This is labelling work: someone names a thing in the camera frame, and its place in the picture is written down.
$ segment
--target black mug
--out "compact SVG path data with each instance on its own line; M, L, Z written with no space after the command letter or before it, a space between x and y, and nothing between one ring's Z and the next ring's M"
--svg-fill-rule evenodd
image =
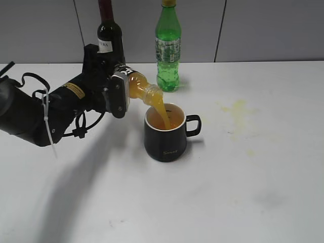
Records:
M171 162L180 157L187 147L187 137L196 136L201 131L201 120L198 115L186 116L177 105L165 104L170 123L176 125L171 130L159 129L163 122L157 111L151 107L145 115L144 145L147 153L155 160ZM198 121L193 131L187 130L187 122Z

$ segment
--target bottle label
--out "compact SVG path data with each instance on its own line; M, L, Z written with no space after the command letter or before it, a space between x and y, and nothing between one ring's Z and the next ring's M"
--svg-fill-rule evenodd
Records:
M117 64L115 66L114 72L121 72L127 76L131 75L133 72L137 72L134 69L126 66L125 64Z
M155 39L156 59L159 62L173 63L180 60L181 41L179 39L166 42Z
M112 52L112 44L111 41L105 41L98 39L99 42L99 52L100 53L107 53L107 52Z

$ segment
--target gray wall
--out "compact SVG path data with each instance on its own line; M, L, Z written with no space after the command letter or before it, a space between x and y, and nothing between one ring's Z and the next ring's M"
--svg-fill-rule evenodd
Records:
M72 0L1 0L0 63L80 62Z
M155 62L155 26L161 0L114 0L115 21L123 30L127 62ZM96 43L100 24L97 1L76 0L85 43ZM213 62L224 0L177 0L182 27L181 61Z
M97 44L97 0L75 0L86 44ZM161 0L113 0L128 62L155 62ZM177 0L183 62L213 62L224 0ZM2 0L0 63L82 62L83 48L73 0Z
M128 62L155 62L161 0L113 0ZM220 32L224 4L227 3ZM97 0L75 0L85 43L97 43ZM1 0L0 63L82 62L73 0ZM324 1L177 0L182 62L324 60Z
M323 0L227 0L216 61L324 60Z

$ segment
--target robotic arm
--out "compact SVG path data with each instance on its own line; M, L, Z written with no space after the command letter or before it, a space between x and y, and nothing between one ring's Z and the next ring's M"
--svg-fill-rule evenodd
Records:
M54 143L67 136L84 138L105 112L117 118L124 117L130 102L129 81L124 73L114 72L115 65L123 60L98 53L98 50L96 45L85 46L82 73L43 99L37 98L36 93L44 95L44 90L37 90L30 97L19 88L24 86L26 76L39 80L48 91L49 84L34 73L23 74L22 84L3 76L14 65L13 62L8 64L0 71L0 130L41 147L50 145L43 109L43 103L47 101L48 123ZM85 111L90 110L100 113L100 116L86 127ZM76 128L65 134L74 119Z

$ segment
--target green bottle cap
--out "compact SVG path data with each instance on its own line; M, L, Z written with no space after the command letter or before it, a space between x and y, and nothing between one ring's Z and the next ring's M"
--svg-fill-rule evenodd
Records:
M176 5L176 0L162 0L163 7L174 7Z

